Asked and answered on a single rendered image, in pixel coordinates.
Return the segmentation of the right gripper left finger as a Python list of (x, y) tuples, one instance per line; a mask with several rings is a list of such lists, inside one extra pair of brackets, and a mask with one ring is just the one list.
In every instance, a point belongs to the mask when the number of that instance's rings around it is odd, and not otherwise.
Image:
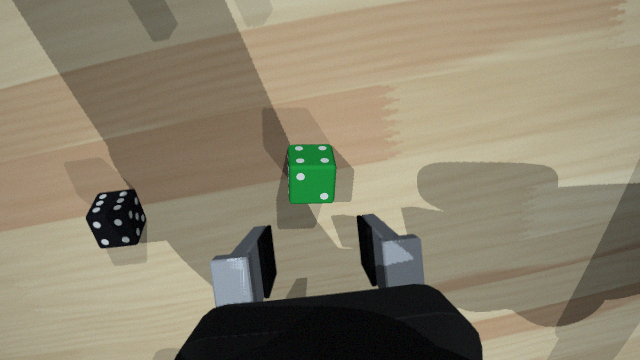
[(215, 307), (269, 298), (277, 274), (271, 225), (253, 227), (231, 254), (209, 265)]

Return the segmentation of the black die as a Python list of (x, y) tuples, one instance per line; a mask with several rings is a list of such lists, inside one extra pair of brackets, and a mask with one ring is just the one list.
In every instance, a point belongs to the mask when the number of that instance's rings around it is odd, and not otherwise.
[(137, 245), (146, 216), (134, 189), (99, 193), (86, 221), (100, 248)]

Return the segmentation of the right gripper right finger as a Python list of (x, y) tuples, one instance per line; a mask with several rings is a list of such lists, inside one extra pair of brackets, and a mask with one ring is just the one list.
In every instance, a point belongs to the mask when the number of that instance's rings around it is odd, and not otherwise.
[(424, 284), (421, 239), (398, 235), (375, 214), (357, 215), (361, 264), (379, 288)]

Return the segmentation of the green die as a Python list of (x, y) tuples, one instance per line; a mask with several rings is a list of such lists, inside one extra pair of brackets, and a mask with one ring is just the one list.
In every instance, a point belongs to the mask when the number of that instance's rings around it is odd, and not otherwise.
[(329, 144), (288, 147), (288, 193), (291, 204), (333, 203), (336, 163)]

